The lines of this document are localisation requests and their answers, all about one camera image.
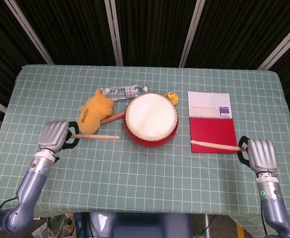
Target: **plush toy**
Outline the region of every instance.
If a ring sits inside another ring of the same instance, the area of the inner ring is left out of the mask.
[[[100,127],[100,121],[113,114],[113,104],[113,100],[102,95],[98,88],[95,95],[80,107],[77,120],[80,131],[83,134],[94,134]]]
[[[174,106],[178,103],[178,96],[175,92],[167,92],[164,96],[168,98]]]

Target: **notebook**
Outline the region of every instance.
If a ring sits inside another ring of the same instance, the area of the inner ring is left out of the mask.
[[[223,145],[236,144],[228,93],[188,92],[191,140]],[[193,153],[236,153],[191,144]]]

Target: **table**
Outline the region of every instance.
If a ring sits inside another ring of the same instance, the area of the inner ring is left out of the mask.
[[[179,128],[159,148],[143,148],[124,133],[122,119],[101,126],[118,141],[81,140],[53,166],[35,214],[67,211],[229,214],[263,237],[255,174],[235,154],[191,153],[187,91],[229,93],[236,137],[271,140],[290,215],[290,117],[274,72],[189,68],[26,65],[17,77],[0,131],[0,204],[15,196],[44,125],[76,120],[98,87],[147,86],[175,91]],[[129,100],[115,102],[122,111]],[[4,207],[15,206],[17,201]]]

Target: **wooden drumstick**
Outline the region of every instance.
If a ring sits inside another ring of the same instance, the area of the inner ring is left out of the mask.
[[[77,139],[98,139],[98,140],[118,140],[118,135],[84,135],[84,134],[72,134],[71,138]]]
[[[107,118],[103,119],[100,123],[102,125],[102,124],[108,123],[110,121],[122,118],[124,116],[124,113],[125,113],[125,111],[122,111],[122,112],[119,112],[119,113],[114,113],[114,114],[108,116]]]
[[[191,141],[192,144],[210,147],[210,148],[216,148],[216,149],[222,149],[222,150],[235,150],[235,151],[245,151],[244,147],[239,146],[232,146],[232,145],[221,145],[221,144],[214,144],[209,142],[203,142],[203,141]]]

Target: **plastic bottle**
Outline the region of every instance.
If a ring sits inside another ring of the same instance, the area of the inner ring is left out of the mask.
[[[113,101],[127,98],[135,98],[142,93],[147,93],[147,87],[141,88],[138,85],[124,86],[124,87],[112,87],[101,88],[103,95],[107,98],[111,98]]]
[[[73,220],[68,219],[67,222],[64,224],[64,227],[62,229],[61,237],[71,236],[73,230],[74,230],[74,222],[73,222]]]

